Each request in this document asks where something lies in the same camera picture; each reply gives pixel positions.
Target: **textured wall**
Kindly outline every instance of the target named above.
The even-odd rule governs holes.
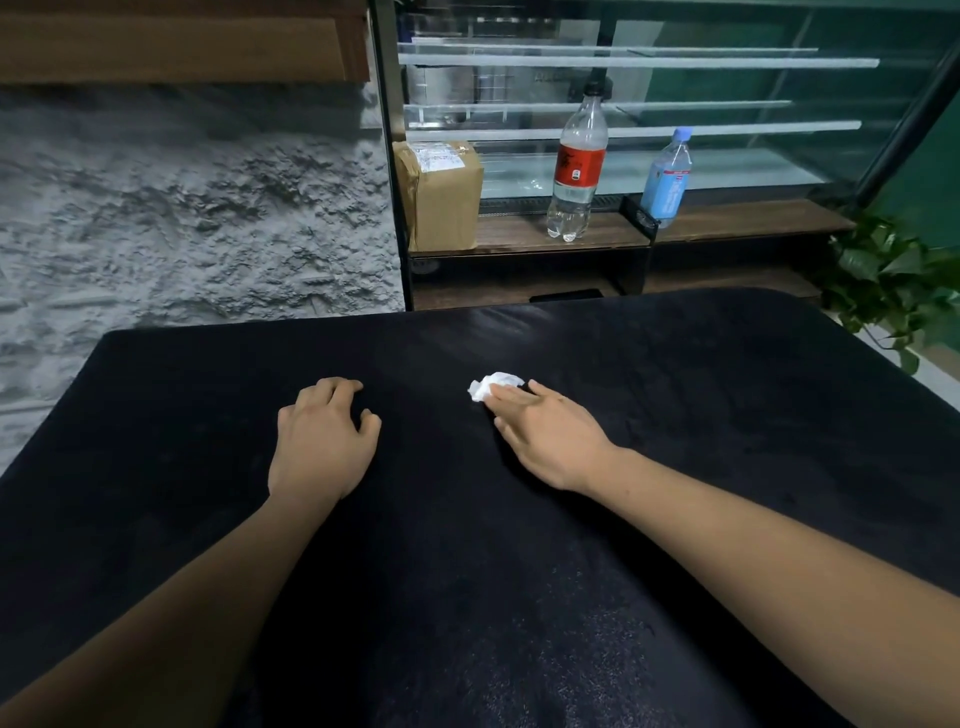
[[[0,91],[0,472],[106,331],[402,307],[373,84]]]

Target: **wooden board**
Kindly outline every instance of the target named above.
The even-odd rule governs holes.
[[[607,279],[594,271],[514,274],[503,278],[448,282],[424,282],[414,278],[414,310],[528,303],[532,296],[588,288],[598,288],[604,296],[619,295]]]
[[[219,7],[204,0],[81,0],[79,9],[22,10],[0,0],[0,83],[294,83],[369,79],[366,20],[348,4]],[[59,7],[52,2],[44,6]]]
[[[799,273],[785,266],[742,266],[650,273],[643,293],[682,291],[688,288],[770,288],[800,299],[818,299],[820,290]]]
[[[366,0],[0,0],[0,14],[363,17],[366,11]]]
[[[810,200],[703,205],[682,208],[673,225],[657,235],[657,244],[830,234],[852,228],[850,220]]]
[[[546,234],[544,215],[491,215],[477,221],[477,247],[468,251],[410,253],[412,257],[461,255],[524,255],[531,253],[573,253],[615,248],[641,248],[650,244],[618,212],[597,212],[590,216],[584,236],[571,243]]]

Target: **blue label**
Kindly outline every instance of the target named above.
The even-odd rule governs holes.
[[[640,206],[658,220],[676,217],[689,179],[689,170],[664,169],[654,164],[643,188]]]

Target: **tissue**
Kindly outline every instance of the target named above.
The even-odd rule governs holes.
[[[494,372],[491,375],[486,375],[481,381],[476,379],[470,385],[470,388],[467,389],[470,392],[470,398],[473,401],[483,401],[490,393],[491,384],[503,384],[504,386],[515,386],[522,387],[523,379],[516,375],[508,375],[506,372]]]

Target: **black tablecloth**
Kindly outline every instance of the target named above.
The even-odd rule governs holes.
[[[264,631],[265,724],[842,724],[650,542],[519,468],[467,394],[497,370],[960,594],[960,415],[781,294],[121,331],[0,480],[0,697],[246,517],[276,410],[344,375],[380,447]]]

